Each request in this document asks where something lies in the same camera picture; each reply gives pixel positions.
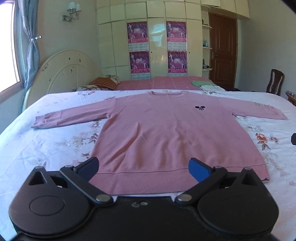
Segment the curtain tieback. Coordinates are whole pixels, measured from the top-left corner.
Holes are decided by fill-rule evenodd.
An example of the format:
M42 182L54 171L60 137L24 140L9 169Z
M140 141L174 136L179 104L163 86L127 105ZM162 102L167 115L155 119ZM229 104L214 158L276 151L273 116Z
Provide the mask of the curtain tieback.
M42 37L41 36L36 36L35 38L31 38L30 41L36 41L38 39L41 39Z

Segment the blue gripper pad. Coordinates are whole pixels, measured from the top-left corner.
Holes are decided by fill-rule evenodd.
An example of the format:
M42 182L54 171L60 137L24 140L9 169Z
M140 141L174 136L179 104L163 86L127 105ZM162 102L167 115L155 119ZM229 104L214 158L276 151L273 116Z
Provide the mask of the blue gripper pad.
M213 169L204 164L203 162L197 160L196 158L191 158L188 164L189 173L198 181L201 182L207 177L209 177Z

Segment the embroidered logo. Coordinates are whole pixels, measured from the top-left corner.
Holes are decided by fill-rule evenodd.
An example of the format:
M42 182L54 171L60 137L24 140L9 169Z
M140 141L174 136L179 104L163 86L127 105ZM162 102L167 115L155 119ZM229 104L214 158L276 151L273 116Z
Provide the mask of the embroidered logo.
M205 107L204 107L204 106L201 106L201 107L199 107L199 106L196 106L195 108L196 108L196 109L199 109L199 110L204 110L204 109L205 109Z

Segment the wooden chair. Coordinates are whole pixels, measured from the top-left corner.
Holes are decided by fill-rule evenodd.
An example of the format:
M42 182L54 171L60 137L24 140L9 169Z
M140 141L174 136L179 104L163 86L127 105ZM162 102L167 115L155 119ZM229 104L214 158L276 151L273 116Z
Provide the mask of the wooden chair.
M283 72L272 69L270 74L270 81L266 89L266 93L281 95L281 87L284 83L285 75Z

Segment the sweatshirt sleeve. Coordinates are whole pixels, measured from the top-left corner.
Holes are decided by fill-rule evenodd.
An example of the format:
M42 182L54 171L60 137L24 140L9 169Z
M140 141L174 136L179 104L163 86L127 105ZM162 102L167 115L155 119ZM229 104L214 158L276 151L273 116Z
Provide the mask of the sweatshirt sleeve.
M218 97L218 100L221 105L233 115L254 116L268 119L288 119L279 109L270 105L223 97Z
M37 116L32 128L47 129L107 118L115 98Z

